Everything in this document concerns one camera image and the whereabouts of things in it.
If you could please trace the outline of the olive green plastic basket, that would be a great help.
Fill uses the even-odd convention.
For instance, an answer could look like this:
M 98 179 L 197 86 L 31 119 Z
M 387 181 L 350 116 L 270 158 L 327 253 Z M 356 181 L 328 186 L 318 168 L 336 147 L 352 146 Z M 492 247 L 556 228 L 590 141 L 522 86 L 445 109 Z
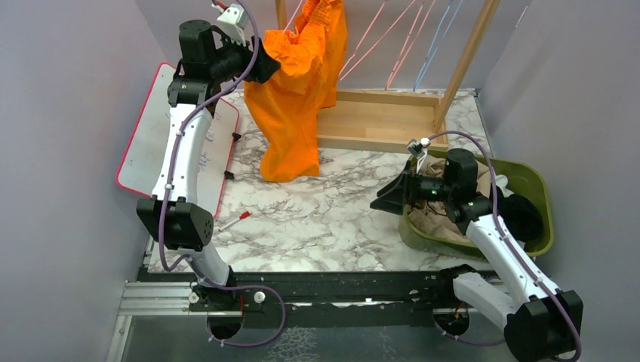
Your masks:
M 496 174 L 508 177 L 508 190 L 526 197 L 540 212 L 543 234 L 529 242 L 518 241 L 532 258 L 546 253 L 553 244 L 553 225 L 546 184 L 540 174 L 526 164 L 493 158 Z M 483 259 L 481 251 L 444 215 L 438 202 L 405 210 L 398 231 L 403 243 L 412 249 L 467 259 Z

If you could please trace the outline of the orange shorts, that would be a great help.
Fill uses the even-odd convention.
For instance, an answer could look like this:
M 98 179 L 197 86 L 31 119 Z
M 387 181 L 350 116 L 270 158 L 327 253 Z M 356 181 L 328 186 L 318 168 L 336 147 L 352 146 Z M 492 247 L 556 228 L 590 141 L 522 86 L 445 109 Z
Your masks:
M 268 142 L 266 181 L 318 176 L 317 115 L 336 104 L 347 37 L 342 1 L 307 1 L 294 30 L 266 31 L 263 46 L 281 67 L 264 84 L 245 84 L 245 104 Z

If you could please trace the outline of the white shorts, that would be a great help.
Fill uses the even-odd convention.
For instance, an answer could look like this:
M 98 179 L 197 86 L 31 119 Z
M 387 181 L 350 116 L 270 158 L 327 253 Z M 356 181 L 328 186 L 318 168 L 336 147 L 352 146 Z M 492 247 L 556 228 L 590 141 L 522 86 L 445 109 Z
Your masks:
M 508 186 L 508 177 L 506 175 L 503 174 L 498 174 L 495 177 L 495 181 L 496 181 L 496 186 L 497 188 L 505 195 L 511 195 L 512 192 L 510 190 L 508 190 L 507 186 Z

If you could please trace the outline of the blue wire hanger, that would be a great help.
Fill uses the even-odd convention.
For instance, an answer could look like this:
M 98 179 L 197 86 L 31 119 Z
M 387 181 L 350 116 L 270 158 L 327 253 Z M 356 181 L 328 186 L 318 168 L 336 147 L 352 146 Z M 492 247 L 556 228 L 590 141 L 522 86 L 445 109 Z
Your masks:
M 416 92 L 418 88 L 421 86 L 423 79 L 430 68 L 435 55 L 437 54 L 442 42 L 446 39 L 446 36 L 449 32 L 449 29 L 452 27 L 456 17 L 462 8 L 462 5 L 465 3 L 465 0 L 451 0 L 448 2 L 447 7 L 445 8 L 445 12 L 441 16 L 438 25 L 435 29 L 434 35 L 432 37 L 432 41 L 429 45 L 428 51 L 426 53 L 425 59 L 423 61 L 420 70 L 417 73 L 417 76 L 414 80 L 413 92 Z

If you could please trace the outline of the black shorts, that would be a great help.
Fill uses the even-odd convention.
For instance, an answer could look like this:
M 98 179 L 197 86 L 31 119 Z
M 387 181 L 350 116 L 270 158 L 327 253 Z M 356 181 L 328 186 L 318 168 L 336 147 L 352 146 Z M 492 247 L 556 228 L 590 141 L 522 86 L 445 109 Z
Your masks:
M 502 189 L 497 188 L 497 210 L 517 241 L 526 243 L 543 234 L 542 216 L 526 197 L 515 193 L 505 196 Z

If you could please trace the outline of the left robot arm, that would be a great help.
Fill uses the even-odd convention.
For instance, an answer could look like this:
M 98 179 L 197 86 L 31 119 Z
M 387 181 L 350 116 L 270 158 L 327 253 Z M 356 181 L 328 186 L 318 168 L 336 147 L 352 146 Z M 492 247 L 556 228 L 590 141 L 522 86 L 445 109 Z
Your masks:
M 161 252 L 175 250 L 218 309 L 237 300 L 237 283 L 211 238 L 211 212 L 197 204 L 199 159 L 218 100 L 239 82 L 264 83 L 280 68 L 244 20 L 189 20 L 179 27 L 181 58 L 168 85 L 169 134 L 162 168 L 137 215 Z

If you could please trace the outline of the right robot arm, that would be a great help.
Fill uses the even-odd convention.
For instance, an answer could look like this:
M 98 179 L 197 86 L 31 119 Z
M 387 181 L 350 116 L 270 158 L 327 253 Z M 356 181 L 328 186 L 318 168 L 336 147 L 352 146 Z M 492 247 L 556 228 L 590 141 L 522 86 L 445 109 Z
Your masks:
M 467 265 L 442 272 L 435 287 L 444 306 L 471 305 L 503 333 L 518 361 L 554 359 L 572 352 L 580 358 L 580 325 L 583 301 L 573 290 L 562 290 L 551 281 L 514 240 L 498 215 L 497 193 L 490 198 L 477 190 L 478 162 L 465 149 L 451 149 L 440 177 L 424 176 L 407 163 L 402 172 L 376 193 L 370 207 L 396 215 L 416 202 L 436 201 L 447 217 L 474 243 L 492 265 L 503 285 L 502 292 Z

